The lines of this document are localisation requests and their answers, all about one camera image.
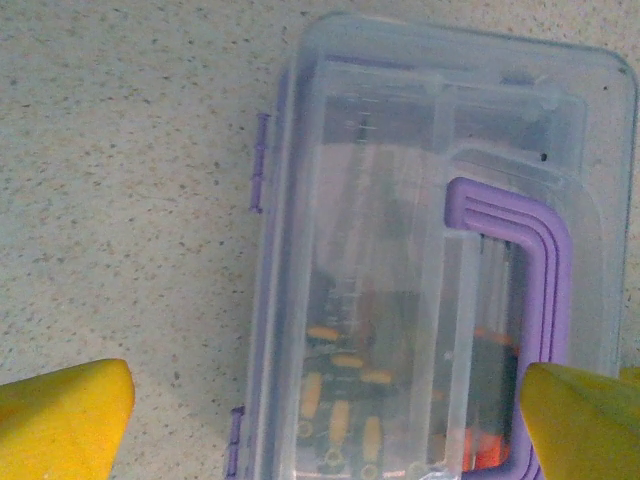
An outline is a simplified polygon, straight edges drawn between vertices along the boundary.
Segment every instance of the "white speckled surface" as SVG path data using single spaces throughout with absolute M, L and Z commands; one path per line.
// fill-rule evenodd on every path
M 360 9 L 604 46 L 640 70 L 637 0 L 0 3 L 0 383 L 125 358 L 112 478 L 221 478 L 242 402 L 255 114 L 304 25 Z M 625 364 L 640 364 L 640 177 Z

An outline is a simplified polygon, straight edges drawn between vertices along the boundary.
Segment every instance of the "clear plastic box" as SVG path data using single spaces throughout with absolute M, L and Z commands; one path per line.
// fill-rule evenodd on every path
M 603 50 L 311 25 L 261 116 L 228 478 L 541 478 L 528 362 L 618 371 L 636 103 Z

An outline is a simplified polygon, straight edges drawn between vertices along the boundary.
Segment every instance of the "plastic storage case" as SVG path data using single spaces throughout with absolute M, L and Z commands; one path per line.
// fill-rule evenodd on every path
M 635 110 L 606 51 L 314 23 L 260 116 L 227 477 L 542 478 L 526 366 L 618 371 Z

